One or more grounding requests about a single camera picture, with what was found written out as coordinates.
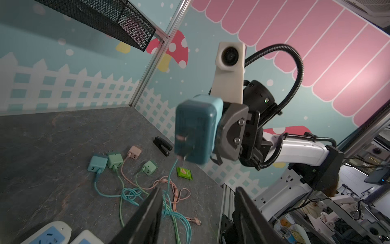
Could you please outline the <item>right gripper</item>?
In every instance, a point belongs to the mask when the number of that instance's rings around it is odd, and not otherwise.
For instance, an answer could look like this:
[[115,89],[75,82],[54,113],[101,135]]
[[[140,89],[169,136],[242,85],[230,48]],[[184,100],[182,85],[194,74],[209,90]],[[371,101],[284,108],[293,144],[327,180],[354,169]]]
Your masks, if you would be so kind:
[[244,166],[261,166],[273,145],[263,137],[260,120],[277,107],[269,90],[260,82],[244,81],[243,103],[223,103],[222,117],[215,137],[213,163],[223,159],[240,161]]

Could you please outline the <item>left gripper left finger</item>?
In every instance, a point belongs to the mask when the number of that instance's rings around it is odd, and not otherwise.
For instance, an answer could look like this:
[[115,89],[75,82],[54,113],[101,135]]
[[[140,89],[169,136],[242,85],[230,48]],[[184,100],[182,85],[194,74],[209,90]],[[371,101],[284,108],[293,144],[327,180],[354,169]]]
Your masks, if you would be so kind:
[[154,189],[111,244],[156,244],[162,215],[162,190]]

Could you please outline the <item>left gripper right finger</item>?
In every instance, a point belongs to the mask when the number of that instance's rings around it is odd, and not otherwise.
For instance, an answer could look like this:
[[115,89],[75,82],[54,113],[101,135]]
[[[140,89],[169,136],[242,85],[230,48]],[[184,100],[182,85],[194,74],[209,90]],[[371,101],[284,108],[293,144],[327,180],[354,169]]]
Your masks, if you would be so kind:
[[271,227],[242,187],[237,187],[234,198],[234,244],[286,244]]

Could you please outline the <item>teal charger plug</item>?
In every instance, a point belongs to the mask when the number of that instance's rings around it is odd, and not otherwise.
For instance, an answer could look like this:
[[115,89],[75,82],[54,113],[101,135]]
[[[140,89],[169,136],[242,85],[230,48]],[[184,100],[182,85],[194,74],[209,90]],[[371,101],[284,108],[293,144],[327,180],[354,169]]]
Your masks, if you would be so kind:
[[87,170],[89,172],[103,173],[108,162],[107,155],[94,154],[89,162]]
[[180,103],[175,115],[175,154],[190,163],[204,165],[215,147],[223,100],[197,95]]

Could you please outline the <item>green charger plug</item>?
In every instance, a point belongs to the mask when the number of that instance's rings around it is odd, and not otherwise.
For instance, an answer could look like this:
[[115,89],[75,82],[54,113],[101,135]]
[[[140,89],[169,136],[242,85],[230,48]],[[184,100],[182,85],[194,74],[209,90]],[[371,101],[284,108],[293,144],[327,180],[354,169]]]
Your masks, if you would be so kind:
[[145,173],[147,176],[151,176],[152,174],[155,173],[156,170],[157,170],[157,165],[152,161],[147,161],[142,166],[142,172]]
[[117,171],[120,166],[123,165],[123,158],[120,152],[111,151],[107,153],[108,162],[107,166],[113,171]]

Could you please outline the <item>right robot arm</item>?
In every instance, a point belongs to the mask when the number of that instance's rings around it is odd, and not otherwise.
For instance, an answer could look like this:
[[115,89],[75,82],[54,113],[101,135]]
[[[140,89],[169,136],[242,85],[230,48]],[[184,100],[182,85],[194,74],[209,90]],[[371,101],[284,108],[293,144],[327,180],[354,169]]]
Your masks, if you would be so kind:
[[266,134],[260,120],[276,103],[268,89],[258,81],[244,81],[243,104],[226,103],[219,122],[214,153],[216,164],[223,159],[263,170],[275,163],[287,163],[287,171],[271,187],[251,200],[242,187],[235,193],[235,216],[270,220],[300,196],[324,192],[338,179],[344,153],[332,138],[309,132]]

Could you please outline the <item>large white power strip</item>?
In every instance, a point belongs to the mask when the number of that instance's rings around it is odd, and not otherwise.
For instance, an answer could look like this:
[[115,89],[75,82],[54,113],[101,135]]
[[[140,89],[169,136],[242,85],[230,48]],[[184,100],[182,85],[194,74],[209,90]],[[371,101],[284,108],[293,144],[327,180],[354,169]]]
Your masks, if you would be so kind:
[[70,244],[104,244],[89,230],[83,230]]

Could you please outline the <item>small white power strip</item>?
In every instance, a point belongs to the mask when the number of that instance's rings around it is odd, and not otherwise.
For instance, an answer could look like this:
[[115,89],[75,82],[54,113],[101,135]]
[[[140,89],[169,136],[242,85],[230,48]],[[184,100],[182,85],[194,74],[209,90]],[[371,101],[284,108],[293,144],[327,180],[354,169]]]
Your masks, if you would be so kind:
[[51,222],[21,244],[68,244],[72,229],[63,221]]

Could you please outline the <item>green snack packet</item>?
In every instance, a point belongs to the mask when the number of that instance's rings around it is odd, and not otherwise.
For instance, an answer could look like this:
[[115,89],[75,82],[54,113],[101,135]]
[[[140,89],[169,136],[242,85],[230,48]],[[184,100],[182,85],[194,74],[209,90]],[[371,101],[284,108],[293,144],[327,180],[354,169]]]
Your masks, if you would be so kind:
[[177,176],[190,181],[193,180],[192,172],[186,168],[177,167]]

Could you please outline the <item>pink charger plug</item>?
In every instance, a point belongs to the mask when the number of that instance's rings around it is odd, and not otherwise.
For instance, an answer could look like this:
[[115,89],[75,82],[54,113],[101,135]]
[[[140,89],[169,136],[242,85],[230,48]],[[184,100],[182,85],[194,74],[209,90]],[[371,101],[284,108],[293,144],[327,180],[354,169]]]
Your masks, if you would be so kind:
[[133,145],[127,153],[127,158],[136,160],[140,156],[141,152],[142,150],[139,147]]

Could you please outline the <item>black stapler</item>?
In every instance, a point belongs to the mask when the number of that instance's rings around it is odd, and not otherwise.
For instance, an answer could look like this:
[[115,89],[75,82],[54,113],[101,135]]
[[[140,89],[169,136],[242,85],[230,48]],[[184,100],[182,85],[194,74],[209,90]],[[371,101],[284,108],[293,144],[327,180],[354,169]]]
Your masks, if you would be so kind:
[[166,157],[170,155],[170,151],[173,149],[173,146],[169,142],[159,136],[154,138],[153,143]]

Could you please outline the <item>black mesh wall basket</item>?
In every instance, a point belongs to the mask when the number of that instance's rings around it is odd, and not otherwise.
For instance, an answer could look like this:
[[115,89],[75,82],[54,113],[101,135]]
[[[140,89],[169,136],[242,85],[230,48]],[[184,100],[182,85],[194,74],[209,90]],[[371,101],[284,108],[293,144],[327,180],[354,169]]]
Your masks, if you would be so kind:
[[141,51],[146,50],[156,32],[130,1],[43,0],[39,3]]

